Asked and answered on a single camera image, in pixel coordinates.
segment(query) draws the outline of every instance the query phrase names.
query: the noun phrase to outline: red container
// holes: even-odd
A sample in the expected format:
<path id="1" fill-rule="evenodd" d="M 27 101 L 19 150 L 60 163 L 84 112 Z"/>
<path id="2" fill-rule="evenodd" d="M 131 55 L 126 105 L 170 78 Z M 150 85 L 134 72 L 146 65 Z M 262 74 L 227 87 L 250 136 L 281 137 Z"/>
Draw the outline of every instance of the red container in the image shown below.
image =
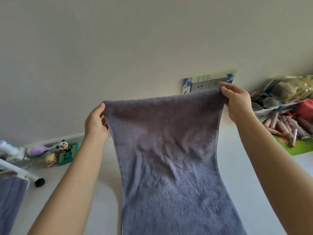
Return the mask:
<path id="1" fill-rule="evenodd" d="M 313 99 L 304 100 L 295 110 L 299 116 L 309 120 L 313 118 Z"/>

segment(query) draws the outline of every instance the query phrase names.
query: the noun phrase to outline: forearm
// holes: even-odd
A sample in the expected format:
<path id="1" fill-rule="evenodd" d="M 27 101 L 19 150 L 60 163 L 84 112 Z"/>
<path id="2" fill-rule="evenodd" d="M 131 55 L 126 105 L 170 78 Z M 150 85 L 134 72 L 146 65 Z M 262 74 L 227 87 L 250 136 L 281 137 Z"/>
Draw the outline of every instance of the forearm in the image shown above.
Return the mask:
<path id="1" fill-rule="evenodd" d="M 288 234 L 312 234 L 313 178 L 271 136 L 253 113 L 238 132 L 273 210 Z"/>
<path id="2" fill-rule="evenodd" d="M 104 142 L 92 135 L 85 136 L 73 162 L 29 231 L 30 235 L 84 232 Z"/>

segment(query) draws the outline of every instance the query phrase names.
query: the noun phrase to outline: gray cloth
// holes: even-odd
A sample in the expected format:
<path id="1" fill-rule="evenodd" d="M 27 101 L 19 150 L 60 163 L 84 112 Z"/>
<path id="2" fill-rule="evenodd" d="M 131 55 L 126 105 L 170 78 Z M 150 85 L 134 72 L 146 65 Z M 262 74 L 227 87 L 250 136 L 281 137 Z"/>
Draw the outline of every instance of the gray cloth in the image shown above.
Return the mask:
<path id="1" fill-rule="evenodd" d="M 28 181 L 11 176 L 0 178 L 0 235 L 8 235 L 21 207 Z"/>
<path id="2" fill-rule="evenodd" d="M 123 235 L 246 234 L 217 168 L 218 89 L 104 103 L 123 182 Z"/>

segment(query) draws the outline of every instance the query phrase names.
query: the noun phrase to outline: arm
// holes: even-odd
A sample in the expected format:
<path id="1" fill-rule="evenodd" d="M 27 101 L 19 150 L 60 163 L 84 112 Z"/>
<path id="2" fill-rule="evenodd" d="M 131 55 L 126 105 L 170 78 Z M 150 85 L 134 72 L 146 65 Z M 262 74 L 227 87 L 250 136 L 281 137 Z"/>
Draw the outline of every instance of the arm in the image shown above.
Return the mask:
<path id="1" fill-rule="evenodd" d="M 85 122 L 85 137 L 73 162 L 41 210 L 28 235 L 83 234 L 108 131 L 96 107 Z"/>
<path id="2" fill-rule="evenodd" d="M 220 83 L 229 116 L 266 197 L 288 235 L 313 234 L 313 178 L 254 115 L 248 92 Z"/>

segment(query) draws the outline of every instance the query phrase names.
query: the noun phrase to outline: blue floral pattern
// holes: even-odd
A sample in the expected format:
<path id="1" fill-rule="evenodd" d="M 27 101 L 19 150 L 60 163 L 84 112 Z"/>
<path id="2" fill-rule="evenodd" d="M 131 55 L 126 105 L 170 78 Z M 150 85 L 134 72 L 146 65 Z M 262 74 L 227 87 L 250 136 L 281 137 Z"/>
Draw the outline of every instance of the blue floral pattern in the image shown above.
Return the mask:
<path id="1" fill-rule="evenodd" d="M 190 78 L 185 78 L 184 79 L 184 86 L 183 86 L 183 88 L 186 88 L 186 87 L 189 87 L 189 86 L 191 86 L 191 84 L 192 84 L 192 77 L 190 77 Z"/>
<path id="2" fill-rule="evenodd" d="M 232 83 L 234 77 L 235 77 L 235 76 L 234 76 L 232 73 L 227 74 L 227 80 L 226 80 L 226 82 Z"/>

